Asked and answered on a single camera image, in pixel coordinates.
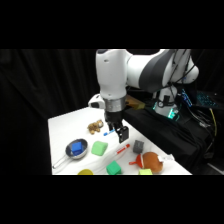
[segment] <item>green block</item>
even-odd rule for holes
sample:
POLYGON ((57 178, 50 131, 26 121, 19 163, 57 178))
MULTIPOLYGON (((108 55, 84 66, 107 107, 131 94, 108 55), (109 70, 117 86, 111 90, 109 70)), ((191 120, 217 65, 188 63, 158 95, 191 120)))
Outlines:
POLYGON ((108 143, 95 142, 92 147, 92 154, 102 156, 108 147, 108 143))
POLYGON ((152 176, 152 171, 151 170, 140 170, 139 175, 141 176, 152 176))
POLYGON ((113 176, 121 174, 121 167, 117 164, 116 161, 113 161, 109 166, 107 166, 107 173, 113 176))

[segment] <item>toy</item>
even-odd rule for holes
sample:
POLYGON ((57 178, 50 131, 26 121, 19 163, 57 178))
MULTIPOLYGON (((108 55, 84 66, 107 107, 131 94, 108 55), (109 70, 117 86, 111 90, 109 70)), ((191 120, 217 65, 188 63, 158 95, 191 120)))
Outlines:
POLYGON ((134 153, 141 154, 143 153, 144 142, 135 141, 135 145, 133 148, 134 153))
POLYGON ((147 152, 143 155, 145 169, 151 169, 153 173, 159 173, 163 170, 163 163, 159 161, 158 155, 154 152, 147 152))
POLYGON ((134 165, 134 164, 137 164, 140 168, 144 169, 142 154, 137 156, 136 162, 130 162, 129 163, 129 165, 134 165))
POLYGON ((129 165, 134 164, 142 169, 150 169, 153 173, 159 173, 163 170, 163 163, 159 161, 158 155, 154 152, 147 152, 143 156, 138 155, 136 162, 129 163, 129 165))
POLYGON ((125 149, 128 149, 129 147, 130 147, 130 145, 127 144, 124 148, 117 150, 117 151, 116 151, 116 154, 119 155, 119 154, 122 153, 125 149))
POLYGON ((89 129, 89 132, 94 135, 95 132, 100 132, 100 128, 103 127, 103 122, 101 120, 95 122, 95 123, 92 123, 88 126, 87 129, 89 129))
POLYGON ((150 169, 147 170, 140 170, 139 171, 140 176, 152 176, 152 171, 150 169))
POLYGON ((99 125, 98 123, 93 123, 93 127, 94 127, 94 130, 97 131, 97 132, 100 132, 100 128, 99 128, 99 125))
POLYGON ((109 134, 111 134, 111 133, 113 133, 113 132, 115 132, 114 129, 113 129, 112 131, 108 132, 108 133, 104 133, 104 136, 107 136, 107 135, 109 135, 109 134))
POLYGON ((97 124, 99 128, 102 128, 104 125, 102 120, 97 121, 97 124))
POLYGON ((72 153, 74 156, 78 156, 83 153, 83 146, 81 142, 76 142, 72 145, 72 153))
POLYGON ((99 141, 95 142, 92 147, 92 154, 97 156, 103 156, 107 147, 108 147, 108 143, 99 142, 99 141))
POLYGON ((95 127, 94 127, 94 125, 93 124, 90 124, 89 126, 88 126, 88 128, 87 129, 89 129, 89 132, 92 134, 92 135, 94 135, 95 134, 95 127))
POLYGON ((109 175, 119 175, 121 174, 121 167, 117 164, 116 161, 113 161, 110 165, 107 166, 107 173, 109 175))
POLYGON ((93 172, 91 170, 82 170, 78 173, 79 176, 93 176, 93 172))

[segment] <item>black background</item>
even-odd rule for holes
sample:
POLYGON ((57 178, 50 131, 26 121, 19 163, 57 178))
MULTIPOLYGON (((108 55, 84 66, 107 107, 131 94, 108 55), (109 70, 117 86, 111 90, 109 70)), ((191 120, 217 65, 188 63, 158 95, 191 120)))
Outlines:
MULTIPOLYGON (((201 52, 193 50, 194 61, 201 52)), ((1 174, 51 174, 47 120, 87 107, 99 93, 95 53, 96 49, 0 50, 1 174)), ((224 49, 206 49, 199 69, 198 88, 224 95, 224 49)))

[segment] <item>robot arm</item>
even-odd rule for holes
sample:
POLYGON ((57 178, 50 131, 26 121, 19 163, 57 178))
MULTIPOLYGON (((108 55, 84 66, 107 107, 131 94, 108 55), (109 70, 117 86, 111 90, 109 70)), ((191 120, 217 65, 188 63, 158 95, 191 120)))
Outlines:
MULTIPOLYGON (((105 119, 109 129, 115 129, 120 143, 129 138, 129 130, 122 124, 126 85, 150 93, 161 90, 155 111, 168 116, 174 106, 177 91, 175 87, 164 87, 170 81, 175 82, 183 77, 186 66, 193 63, 190 52, 190 49, 161 49, 154 55, 134 56, 125 49, 97 51, 96 69, 101 91, 100 95, 91 99, 89 106, 105 109, 105 119)), ((195 67, 184 79, 184 84, 193 82, 197 76, 198 69, 195 67)))

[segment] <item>plastic toy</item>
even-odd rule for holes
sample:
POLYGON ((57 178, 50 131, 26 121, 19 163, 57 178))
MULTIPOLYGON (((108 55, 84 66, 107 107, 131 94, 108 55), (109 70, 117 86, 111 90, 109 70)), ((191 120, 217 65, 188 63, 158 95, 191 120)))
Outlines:
POLYGON ((104 136, 107 136, 107 135, 109 135, 109 134, 111 134, 111 133, 113 133, 113 132, 115 132, 115 130, 112 130, 112 131, 110 131, 110 132, 108 132, 108 133, 104 133, 104 136))
POLYGON ((159 173, 163 170, 163 163, 159 161, 158 155, 154 152, 147 152, 143 156, 138 155, 136 162, 131 162, 129 165, 137 164, 142 169, 150 169, 153 173, 159 173))
POLYGON ((117 150, 117 151, 116 151, 116 154, 119 155, 119 154, 122 153, 125 149, 128 149, 129 147, 130 147, 130 145, 127 144, 124 148, 117 150))
POLYGON ((93 144, 92 154, 97 155, 97 156, 103 156, 107 147, 108 147, 108 143, 97 141, 93 144))
POLYGON ((144 169, 144 163, 142 159, 142 154, 138 155, 136 158, 136 162, 130 162, 129 165, 137 164, 140 168, 144 169))
POLYGON ((81 142, 76 142, 72 145, 72 153, 74 156, 78 156, 83 153, 83 146, 81 142))
POLYGON ((135 145, 133 148, 134 153, 141 154, 143 153, 144 142, 135 141, 135 145))
POLYGON ((109 175, 119 175, 121 174, 121 167, 117 164, 116 161, 113 161, 110 165, 107 166, 107 173, 109 175))
POLYGON ((91 170, 82 170, 78 173, 79 176, 93 176, 93 172, 91 170))
POLYGON ((152 171, 150 169, 147 170, 140 170, 139 171, 140 176, 152 176, 152 171))

